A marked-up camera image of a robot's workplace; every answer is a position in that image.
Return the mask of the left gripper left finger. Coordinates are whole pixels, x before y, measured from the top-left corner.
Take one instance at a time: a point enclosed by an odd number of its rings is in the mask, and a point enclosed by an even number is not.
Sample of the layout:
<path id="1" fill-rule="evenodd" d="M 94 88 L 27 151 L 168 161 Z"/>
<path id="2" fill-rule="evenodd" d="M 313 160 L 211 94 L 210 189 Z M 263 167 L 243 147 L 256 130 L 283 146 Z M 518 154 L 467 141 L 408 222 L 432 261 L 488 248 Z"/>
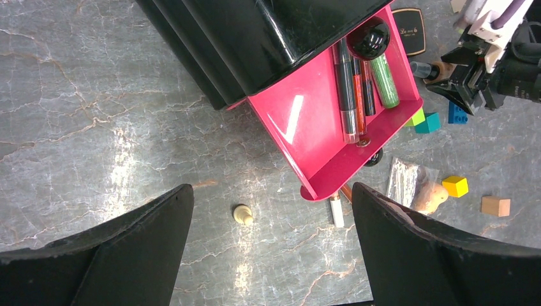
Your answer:
<path id="1" fill-rule="evenodd" d="M 195 204 L 179 185 L 39 249 L 1 253 L 2 305 L 168 305 Z"/>

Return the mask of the clear plastic bag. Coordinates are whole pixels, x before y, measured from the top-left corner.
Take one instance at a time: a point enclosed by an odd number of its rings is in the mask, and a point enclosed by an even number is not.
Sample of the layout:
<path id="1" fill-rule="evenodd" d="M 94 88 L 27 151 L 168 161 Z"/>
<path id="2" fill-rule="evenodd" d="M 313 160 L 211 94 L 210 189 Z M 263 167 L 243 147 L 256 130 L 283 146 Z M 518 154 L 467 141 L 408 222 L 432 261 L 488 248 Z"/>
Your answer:
<path id="1" fill-rule="evenodd" d="M 414 209 L 423 187 L 435 183 L 439 170 L 393 157 L 386 196 L 402 206 Z"/>

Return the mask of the pink top drawer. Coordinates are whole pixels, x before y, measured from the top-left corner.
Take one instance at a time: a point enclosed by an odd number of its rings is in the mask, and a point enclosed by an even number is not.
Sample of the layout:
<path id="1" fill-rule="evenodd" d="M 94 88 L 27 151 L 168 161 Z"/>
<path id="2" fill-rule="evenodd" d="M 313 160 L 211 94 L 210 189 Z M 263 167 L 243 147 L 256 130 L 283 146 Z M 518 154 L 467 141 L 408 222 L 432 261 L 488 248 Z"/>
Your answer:
<path id="1" fill-rule="evenodd" d="M 390 29 L 380 17 L 372 17 L 346 36 L 350 53 L 363 61 L 384 54 L 390 43 Z"/>

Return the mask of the pink drawer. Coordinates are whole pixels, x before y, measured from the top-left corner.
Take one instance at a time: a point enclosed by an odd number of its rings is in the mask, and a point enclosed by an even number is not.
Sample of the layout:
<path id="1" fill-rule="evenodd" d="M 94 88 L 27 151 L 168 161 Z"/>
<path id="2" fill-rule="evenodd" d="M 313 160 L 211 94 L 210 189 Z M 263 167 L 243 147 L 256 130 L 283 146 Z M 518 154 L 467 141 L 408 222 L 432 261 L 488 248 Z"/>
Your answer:
<path id="1" fill-rule="evenodd" d="M 390 43 L 390 29 L 380 17 L 372 17 L 346 36 L 350 53 L 363 61 L 384 54 Z"/>
<path id="2" fill-rule="evenodd" d="M 302 183 L 301 196 L 325 200 L 352 178 L 423 105 L 390 6 L 375 14 L 390 28 L 385 52 L 399 105 L 367 118 L 365 147 L 343 141 L 331 49 L 268 89 L 248 98 L 254 112 Z"/>

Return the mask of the green tube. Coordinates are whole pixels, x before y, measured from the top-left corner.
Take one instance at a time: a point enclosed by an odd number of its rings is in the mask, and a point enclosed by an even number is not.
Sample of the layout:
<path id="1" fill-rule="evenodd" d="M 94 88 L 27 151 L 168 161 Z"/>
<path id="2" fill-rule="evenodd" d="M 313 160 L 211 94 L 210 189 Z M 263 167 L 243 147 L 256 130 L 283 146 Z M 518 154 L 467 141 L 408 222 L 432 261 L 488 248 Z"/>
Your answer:
<path id="1" fill-rule="evenodd" d="M 396 107 L 399 97 L 385 54 L 370 61 L 370 66 L 382 106 L 387 109 Z"/>

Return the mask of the dark brown lipstick pen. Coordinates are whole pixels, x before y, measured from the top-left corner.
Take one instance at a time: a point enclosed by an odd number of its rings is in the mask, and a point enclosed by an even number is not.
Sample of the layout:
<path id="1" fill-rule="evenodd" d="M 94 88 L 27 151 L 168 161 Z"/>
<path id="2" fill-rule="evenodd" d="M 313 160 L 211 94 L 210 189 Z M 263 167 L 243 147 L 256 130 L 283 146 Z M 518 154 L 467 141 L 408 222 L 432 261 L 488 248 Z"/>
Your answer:
<path id="1" fill-rule="evenodd" d="M 371 71 L 367 61 L 361 61 L 362 90 L 364 99 L 364 111 L 366 116 L 376 114 L 374 103 L 373 85 L 371 80 Z"/>

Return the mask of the red lip pencil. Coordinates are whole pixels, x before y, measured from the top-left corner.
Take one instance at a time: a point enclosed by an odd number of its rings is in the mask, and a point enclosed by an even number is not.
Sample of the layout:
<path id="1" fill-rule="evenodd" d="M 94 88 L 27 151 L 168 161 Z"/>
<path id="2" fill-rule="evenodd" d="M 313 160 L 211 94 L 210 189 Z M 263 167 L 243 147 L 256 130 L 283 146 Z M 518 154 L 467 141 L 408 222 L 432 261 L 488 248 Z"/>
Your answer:
<path id="1" fill-rule="evenodd" d="M 362 79 L 360 70 L 360 61 L 352 57 L 352 71 L 353 71 L 353 85 L 355 91 L 355 101 L 357 105 L 357 121 L 359 128 L 359 135 L 363 136 L 367 133 L 366 129 L 366 116 L 364 111 L 364 102 L 362 96 Z"/>

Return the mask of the dark teal mascara tube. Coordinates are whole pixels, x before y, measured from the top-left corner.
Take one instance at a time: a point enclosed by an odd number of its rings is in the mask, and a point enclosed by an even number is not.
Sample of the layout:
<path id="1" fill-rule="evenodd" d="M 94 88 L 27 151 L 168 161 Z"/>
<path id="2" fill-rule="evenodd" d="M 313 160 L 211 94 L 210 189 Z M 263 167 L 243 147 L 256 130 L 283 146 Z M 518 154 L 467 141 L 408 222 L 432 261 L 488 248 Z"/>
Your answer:
<path id="1" fill-rule="evenodd" d="M 357 143 L 359 131 L 357 104 L 353 88 L 352 60 L 345 38 L 332 46 L 332 55 L 344 142 Z"/>

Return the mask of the black makeup organizer box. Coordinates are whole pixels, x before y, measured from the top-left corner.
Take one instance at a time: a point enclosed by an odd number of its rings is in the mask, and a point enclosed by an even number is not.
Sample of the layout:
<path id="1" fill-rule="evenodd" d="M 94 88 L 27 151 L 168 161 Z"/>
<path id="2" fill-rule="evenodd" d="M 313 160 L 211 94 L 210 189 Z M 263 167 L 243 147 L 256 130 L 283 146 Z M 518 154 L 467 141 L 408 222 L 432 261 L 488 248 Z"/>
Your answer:
<path id="1" fill-rule="evenodd" d="M 258 94 L 386 1 L 139 1 L 215 110 Z"/>

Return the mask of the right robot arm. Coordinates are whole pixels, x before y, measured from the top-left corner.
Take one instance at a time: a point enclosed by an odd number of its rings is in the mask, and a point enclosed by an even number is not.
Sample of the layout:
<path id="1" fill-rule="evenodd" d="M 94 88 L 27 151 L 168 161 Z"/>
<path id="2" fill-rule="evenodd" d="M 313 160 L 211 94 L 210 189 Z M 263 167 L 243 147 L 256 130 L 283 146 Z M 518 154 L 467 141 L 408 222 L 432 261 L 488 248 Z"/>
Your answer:
<path id="1" fill-rule="evenodd" d="M 454 28 L 457 46 L 431 65 L 427 90 L 470 115 L 506 97 L 540 102 L 540 1 L 465 1 Z"/>

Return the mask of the blue lego brick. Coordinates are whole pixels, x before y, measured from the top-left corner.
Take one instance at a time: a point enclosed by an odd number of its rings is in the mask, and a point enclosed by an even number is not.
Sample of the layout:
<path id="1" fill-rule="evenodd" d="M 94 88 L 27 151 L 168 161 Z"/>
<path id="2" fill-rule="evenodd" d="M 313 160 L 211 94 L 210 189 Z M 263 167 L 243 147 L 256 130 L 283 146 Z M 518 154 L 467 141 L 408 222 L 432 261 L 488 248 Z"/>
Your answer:
<path id="1" fill-rule="evenodd" d="M 448 102 L 448 123 L 449 124 L 466 124 L 468 122 L 468 114 L 453 102 Z"/>

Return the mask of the small teal cube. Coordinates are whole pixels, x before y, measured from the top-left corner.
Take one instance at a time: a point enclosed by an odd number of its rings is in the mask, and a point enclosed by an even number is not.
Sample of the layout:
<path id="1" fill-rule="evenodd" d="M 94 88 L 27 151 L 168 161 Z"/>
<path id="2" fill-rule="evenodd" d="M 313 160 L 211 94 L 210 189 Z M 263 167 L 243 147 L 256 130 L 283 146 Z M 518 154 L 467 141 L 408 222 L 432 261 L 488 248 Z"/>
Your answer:
<path id="1" fill-rule="evenodd" d="M 441 128 L 440 116 L 438 112 L 425 113 L 425 121 L 415 126 L 415 132 L 418 134 L 433 133 Z"/>

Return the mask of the yellow cube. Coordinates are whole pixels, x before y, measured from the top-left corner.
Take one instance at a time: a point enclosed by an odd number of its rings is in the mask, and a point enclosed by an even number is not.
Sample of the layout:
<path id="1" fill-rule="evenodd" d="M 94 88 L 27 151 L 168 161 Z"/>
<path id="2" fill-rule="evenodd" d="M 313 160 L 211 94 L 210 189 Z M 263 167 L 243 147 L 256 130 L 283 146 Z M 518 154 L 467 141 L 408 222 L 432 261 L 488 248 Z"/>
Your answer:
<path id="1" fill-rule="evenodd" d="M 449 176 L 442 180 L 442 186 L 447 190 L 448 194 L 455 198 L 460 198 L 468 193 L 468 181 L 466 177 Z"/>

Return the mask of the white concealer pen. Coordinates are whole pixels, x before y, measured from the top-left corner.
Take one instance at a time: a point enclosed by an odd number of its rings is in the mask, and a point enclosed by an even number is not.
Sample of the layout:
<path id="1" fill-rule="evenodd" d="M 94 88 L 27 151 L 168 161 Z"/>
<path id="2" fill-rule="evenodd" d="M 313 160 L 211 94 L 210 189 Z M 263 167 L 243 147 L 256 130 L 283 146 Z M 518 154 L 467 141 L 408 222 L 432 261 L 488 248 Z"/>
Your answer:
<path id="1" fill-rule="evenodd" d="M 341 196 L 339 192 L 334 193 L 329 197 L 332 219 L 335 227 L 343 228 L 345 226 L 343 209 L 341 205 Z"/>

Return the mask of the brown wooden cube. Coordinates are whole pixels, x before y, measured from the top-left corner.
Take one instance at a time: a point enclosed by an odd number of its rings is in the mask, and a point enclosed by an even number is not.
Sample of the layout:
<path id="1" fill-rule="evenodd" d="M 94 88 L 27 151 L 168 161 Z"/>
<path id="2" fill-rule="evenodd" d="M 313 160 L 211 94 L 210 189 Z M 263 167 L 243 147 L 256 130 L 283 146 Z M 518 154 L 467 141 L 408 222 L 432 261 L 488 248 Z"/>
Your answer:
<path id="1" fill-rule="evenodd" d="M 506 217 L 510 215 L 510 204 L 511 199 L 509 198 L 483 196 L 480 211 L 496 217 Z"/>

